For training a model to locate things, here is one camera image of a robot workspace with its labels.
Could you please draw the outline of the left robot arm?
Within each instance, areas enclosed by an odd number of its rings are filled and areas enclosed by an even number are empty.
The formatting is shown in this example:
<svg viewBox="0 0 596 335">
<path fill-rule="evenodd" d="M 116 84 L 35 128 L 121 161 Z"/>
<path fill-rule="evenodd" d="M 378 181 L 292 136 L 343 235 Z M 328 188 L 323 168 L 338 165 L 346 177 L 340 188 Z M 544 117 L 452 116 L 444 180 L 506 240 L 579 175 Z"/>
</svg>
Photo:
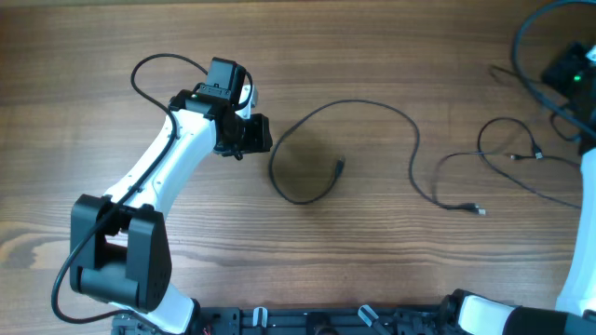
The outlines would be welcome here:
<svg viewBox="0 0 596 335">
<path fill-rule="evenodd" d="M 268 119 L 251 110 L 257 91 L 251 74 L 232 60 L 215 58 L 206 78 L 181 90 L 139 161 L 103 195 L 81 195 L 71 211 L 70 254 L 51 293 L 59 319 L 76 318 L 59 307 L 64 279 L 72 291 L 112 304 L 161 334 L 204 334 L 199 303 L 170 282 L 172 261 L 166 218 L 200 162 L 211 154 L 241 160 L 272 146 Z"/>
</svg>

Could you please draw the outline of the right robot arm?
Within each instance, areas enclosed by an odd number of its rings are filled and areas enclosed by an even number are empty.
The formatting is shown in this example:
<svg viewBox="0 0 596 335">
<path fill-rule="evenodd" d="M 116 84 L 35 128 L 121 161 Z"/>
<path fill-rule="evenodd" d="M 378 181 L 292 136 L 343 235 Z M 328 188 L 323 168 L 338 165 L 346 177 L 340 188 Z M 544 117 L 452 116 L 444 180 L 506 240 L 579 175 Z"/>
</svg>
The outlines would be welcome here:
<svg viewBox="0 0 596 335">
<path fill-rule="evenodd" d="M 572 118 L 595 128 L 595 48 L 573 43 L 541 74 L 566 99 Z M 445 331 L 464 334 L 593 334 L 595 332 L 595 140 L 581 134 L 583 197 L 572 264 L 554 310 L 513 306 L 458 289 L 437 315 Z"/>
</svg>

